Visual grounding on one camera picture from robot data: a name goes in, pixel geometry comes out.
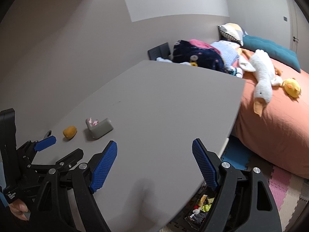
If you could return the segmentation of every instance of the pink clothing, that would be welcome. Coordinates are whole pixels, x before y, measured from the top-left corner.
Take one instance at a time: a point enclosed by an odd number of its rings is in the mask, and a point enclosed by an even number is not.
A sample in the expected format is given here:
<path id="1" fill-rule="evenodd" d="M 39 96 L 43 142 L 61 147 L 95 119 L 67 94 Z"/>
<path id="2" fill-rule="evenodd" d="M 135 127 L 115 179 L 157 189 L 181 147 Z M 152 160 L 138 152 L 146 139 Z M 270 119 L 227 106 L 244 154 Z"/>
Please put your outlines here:
<path id="1" fill-rule="evenodd" d="M 215 47 L 212 47 L 210 44 L 207 44 L 207 43 L 202 42 L 200 40 L 191 39 L 189 41 L 189 43 L 196 46 L 196 47 L 202 48 L 202 49 L 214 49 L 215 52 L 217 52 L 219 55 L 221 55 L 221 52 L 218 49 L 216 49 Z"/>

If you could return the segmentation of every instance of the gray wall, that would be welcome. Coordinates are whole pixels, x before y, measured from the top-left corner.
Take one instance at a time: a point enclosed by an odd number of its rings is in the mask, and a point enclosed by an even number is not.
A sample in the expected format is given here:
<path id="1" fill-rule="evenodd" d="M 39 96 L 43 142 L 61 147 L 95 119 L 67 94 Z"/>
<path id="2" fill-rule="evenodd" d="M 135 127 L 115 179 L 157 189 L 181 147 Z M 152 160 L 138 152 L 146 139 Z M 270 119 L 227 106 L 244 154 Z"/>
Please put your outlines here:
<path id="1" fill-rule="evenodd" d="M 0 24 L 0 109 L 16 110 L 18 145 L 41 139 L 86 97 L 147 59 L 148 49 L 179 39 L 210 43 L 227 22 L 213 15 L 132 22 L 125 0 L 16 0 Z"/>
<path id="2" fill-rule="evenodd" d="M 249 35 L 269 39 L 290 49 L 290 18 L 287 0 L 227 0 L 231 22 Z"/>

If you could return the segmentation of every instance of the blue gripper pad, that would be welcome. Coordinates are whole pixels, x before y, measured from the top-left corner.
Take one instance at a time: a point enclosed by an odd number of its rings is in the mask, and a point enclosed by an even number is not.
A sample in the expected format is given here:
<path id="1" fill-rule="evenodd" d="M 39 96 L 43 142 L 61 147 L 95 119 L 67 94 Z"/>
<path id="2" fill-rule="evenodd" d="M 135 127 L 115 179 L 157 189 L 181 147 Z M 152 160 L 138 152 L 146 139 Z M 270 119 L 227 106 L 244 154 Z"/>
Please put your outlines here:
<path id="1" fill-rule="evenodd" d="M 195 139 L 192 143 L 192 153 L 207 186 L 213 191 L 216 191 L 219 186 L 217 182 L 217 172 L 197 139 Z"/>
<path id="2" fill-rule="evenodd" d="M 55 144 L 56 141 L 57 140 L 55 136 L 49 136 L 48 138 L 39 141 L 34 147 L 34 150 L 40 152 L 44 150 L 45 148 L 48 148 L 52 146 L 53 144 Z"/>
<path id="3" fill-rule="evenodd" d="M 106 177 L 109 174 L 109 170 L 111 169 L 116 159 L 116 156 L 117 143 L 113 141 L 92 173 L 92 182 L 90 185 L 90 190 L 92 193 L 95 193 L 103 186 Z"/>

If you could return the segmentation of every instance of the human hand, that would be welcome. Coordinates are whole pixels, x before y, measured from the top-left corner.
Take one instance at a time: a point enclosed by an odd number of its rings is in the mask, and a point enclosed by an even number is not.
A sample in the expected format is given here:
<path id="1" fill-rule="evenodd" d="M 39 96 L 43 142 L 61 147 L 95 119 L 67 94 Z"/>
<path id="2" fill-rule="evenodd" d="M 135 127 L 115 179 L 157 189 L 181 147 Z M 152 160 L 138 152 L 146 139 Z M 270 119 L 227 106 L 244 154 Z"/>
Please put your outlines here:
<path id="1" fill-rule="evenodd" d="M 28 208 L 23 201 L 16 200 L 13 203 L 9 204 L 9 207 L 14 216 L 16 216 L 17 218 L 23 221 L 28 220 L 24 214 L 24 212 L 28 212 Z"/>

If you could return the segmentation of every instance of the white goose plush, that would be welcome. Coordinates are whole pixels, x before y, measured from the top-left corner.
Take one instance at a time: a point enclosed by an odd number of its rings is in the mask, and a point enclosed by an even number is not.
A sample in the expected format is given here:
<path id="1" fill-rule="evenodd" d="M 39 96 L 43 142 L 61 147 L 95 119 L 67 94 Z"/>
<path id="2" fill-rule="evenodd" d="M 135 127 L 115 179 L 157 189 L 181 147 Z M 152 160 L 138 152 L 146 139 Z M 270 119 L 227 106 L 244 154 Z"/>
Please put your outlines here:
<path id="1" fill-rule="evenodd" d="M 280 86 L 283 82 L 282 78 L 276 75 L 270 57 L 263 50 L 256 50 L 249 62 L 243 56 L 240 56 L 239 66 L 244 71 L 253 72 L 258 82 L 253 95 L 253 110 L 261 117 L 263 109 L 272 98 L 272 86 Z"/>

